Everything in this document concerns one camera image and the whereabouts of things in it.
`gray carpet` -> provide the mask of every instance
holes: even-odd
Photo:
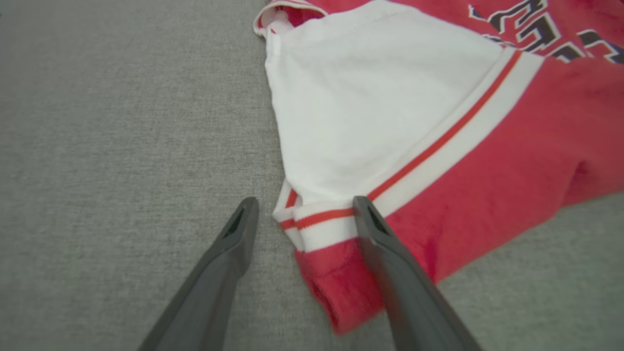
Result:
[[[337,337],[270,217],[262,0],[0,1],[0,349],[133,350],[238,201],[261,202],[225,350]],[[443,293],[486,350],[624,347],[624,195],[563,210]]]

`striped trim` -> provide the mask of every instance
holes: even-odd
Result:
[[[286,201],[286,208],[293,207],[297,202],[297,192],[294,189],[290,190],[290,194],[288,194],[288,200]]]
[[[449,140],[451,140],[470,120],[481,110],[481,108],[485,105],[487,101],[494,95],[496,90],[500,87],[500,85],[505,81],[505,78],[509,75],[509,72],[515,67],[522,52],[515,51],[512,57],[507,61],[507,64],[503,68],[503,70],[499,73],[496,80],[490,85],[490,87],[486,90],[486,92],[479,98],[479,100],[471,107],[464,116],[459,119],[440,139],[435,141],[431,146],[429,146],[423,153],[416,156],[412,161],[406,164],[403,168],[401,168],[398,172],[396,172],[393,176],[391,176],[388,180],[383,182],[380,186],[376,187],[373,191],[368,194],[368,198],[371,201],[377,199],[381,194],[386,192],[392,186],[394,186],[397,182],[399,182],[403,177],[408,175],[411,171],[413,171],[416,167],[422,164],[425,160],[430,158],[433,154],[435,154],[442,146],[444,146]],[[325,222],[327,220],[333,220],[343,217],[349,217],[353,215],[353,209],[340,209],[340,210],[329,210],[324,212],[319,212],[317,214],[313,214],[307,217],[304,217],[300,220],[286,220],[284,222],[280,222],[280,225],[284,229],[290,229],[296,227],[301,230],[304,228],[311,227],[313,225]]]
[[[494,92],[498,90],[500,85],[505,81],[505,78],[509,75],[509,72],[514,68],[515,64],[520,59],[522,53],[515,51],[507,65],[500,72],[494,83],[488,88],[488,90],[481,96],[481,98],[472,106],[472,108],[466,112],[454,126],[452,126],[440,139],[438,139],[433,145],[429,146],[422,154],[416,156],[412,161],[406,164],[399,172],[395,173],[388,180],[383,182],[380,186],[375,188],[368,194],[368,198],[371,201],[377,199],[383,192],[388,190],[391,186],[396,184],[399,180],[405,177],[408,173],[413,171],[418,165],[422,164],[426,159],[430,158],[436,153],[444,144],[446,144],[451,138],[453,138],[470,120],[481,110],[481,107],[494,95]]]

